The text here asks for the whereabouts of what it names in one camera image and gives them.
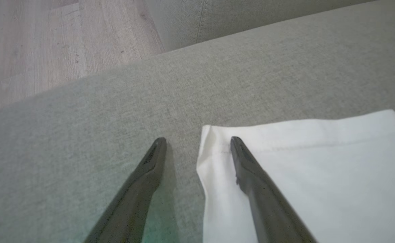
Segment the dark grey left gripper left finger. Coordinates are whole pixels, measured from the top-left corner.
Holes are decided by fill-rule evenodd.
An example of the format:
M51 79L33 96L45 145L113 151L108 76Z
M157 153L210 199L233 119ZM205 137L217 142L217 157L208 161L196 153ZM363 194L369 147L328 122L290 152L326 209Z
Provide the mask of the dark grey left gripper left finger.
M154 140L86 237L86 243L142 241L150 202L161 183L166 151L164 137Z

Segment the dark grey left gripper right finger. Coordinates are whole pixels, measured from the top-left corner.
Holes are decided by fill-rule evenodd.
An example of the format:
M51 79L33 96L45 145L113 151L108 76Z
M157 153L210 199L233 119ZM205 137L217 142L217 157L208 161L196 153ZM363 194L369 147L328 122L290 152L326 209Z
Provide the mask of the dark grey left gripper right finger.
M243 140L231 137L236 183L248 199L260 243L315 243L309 229Z

